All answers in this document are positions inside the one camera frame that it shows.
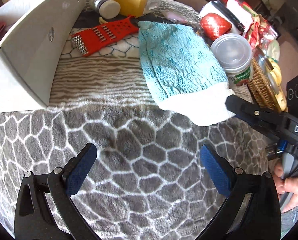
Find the plastic bag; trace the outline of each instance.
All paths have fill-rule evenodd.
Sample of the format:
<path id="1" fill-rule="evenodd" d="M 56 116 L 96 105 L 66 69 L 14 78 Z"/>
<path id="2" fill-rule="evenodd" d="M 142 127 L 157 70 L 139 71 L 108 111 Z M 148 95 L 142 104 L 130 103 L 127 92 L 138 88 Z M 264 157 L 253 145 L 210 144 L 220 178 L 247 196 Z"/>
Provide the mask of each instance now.
<path id="1" fill-rule="evenodd" d="M 200 21 L 200 25 L 204 29 L 205 35 L 212 41 L 228 33 L 232 28 L 230 22 L 215 13 L 208 13 L 204 16 Z"/>

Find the gray handle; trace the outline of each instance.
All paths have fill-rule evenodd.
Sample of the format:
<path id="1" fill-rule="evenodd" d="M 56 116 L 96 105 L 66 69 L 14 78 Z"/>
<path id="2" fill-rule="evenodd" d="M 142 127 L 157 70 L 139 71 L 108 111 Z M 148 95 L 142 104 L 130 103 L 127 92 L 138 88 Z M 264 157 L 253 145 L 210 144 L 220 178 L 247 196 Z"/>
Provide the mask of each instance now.
<path id="1" fill-rule="evenodd" d="M 279 204 L 280 204 L 280 212 L 282 212 L 285 208 L 285 206 L 289 203 L 291 197 L 293 196 L 293 193 L 286 192 L 283 195 L 281 195 Z"/>

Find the gray patterned blanket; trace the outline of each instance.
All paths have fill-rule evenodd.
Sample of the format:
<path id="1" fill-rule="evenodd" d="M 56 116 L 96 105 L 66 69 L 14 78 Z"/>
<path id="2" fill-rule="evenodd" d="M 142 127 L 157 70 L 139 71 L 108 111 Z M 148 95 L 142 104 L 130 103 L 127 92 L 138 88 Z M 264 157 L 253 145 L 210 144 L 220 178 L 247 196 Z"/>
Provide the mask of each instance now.
<path id="1" fill-rule="evenodd" d="M 200 163 L 205 139 L 233 166 L 253 174 L 267 170 L 264 138 L 243 121 L 198 127 L 159 109 L 137 42 L 136 34 L 128 36 L 82 58 L 68 39 L 50 106 L 0 113 L 0 221 L 10 233 L 24 173 L 64 166 L 88 142 L 97 146 L 98 157 L 72 200 L 102 239 L 194 239 L 224 201 Z M 250 100 L 246 88 L 236 92 Z M 67 231 L 47 198 L 59 228 Z"/>

